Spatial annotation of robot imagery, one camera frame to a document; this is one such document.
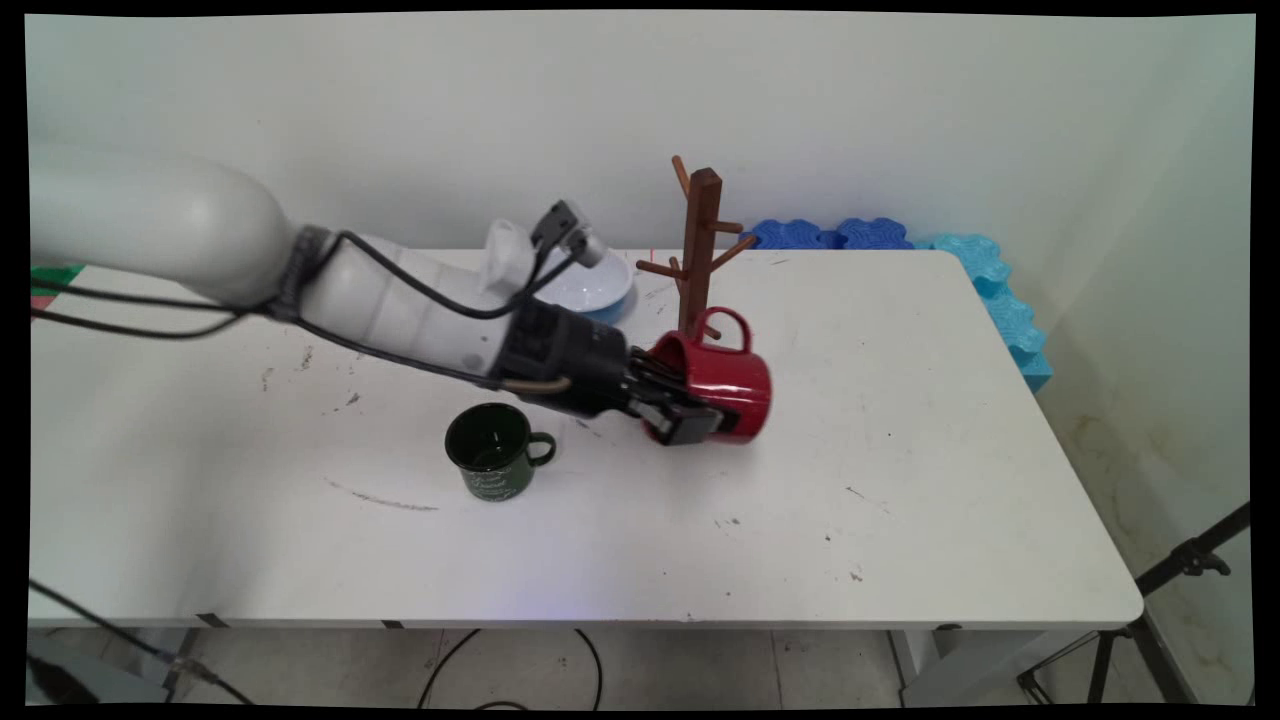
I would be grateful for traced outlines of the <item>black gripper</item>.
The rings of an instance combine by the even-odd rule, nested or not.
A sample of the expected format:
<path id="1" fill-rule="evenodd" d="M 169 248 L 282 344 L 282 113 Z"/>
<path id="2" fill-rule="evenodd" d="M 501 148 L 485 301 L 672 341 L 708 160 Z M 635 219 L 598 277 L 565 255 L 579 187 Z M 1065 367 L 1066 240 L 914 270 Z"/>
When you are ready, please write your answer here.
<path id="1" fill-rule="evenodd" d="M 607 411 L 639 418 L 663 446 L 700 445 L 736 429 L 741 414 L 692 395 L 686 375 L 625 334 L 562 306 L 527 301 L 512 322 L 495 357 L 502 380 L 567 379 L 559 393 L 517 396 L 582 419 Z"/>

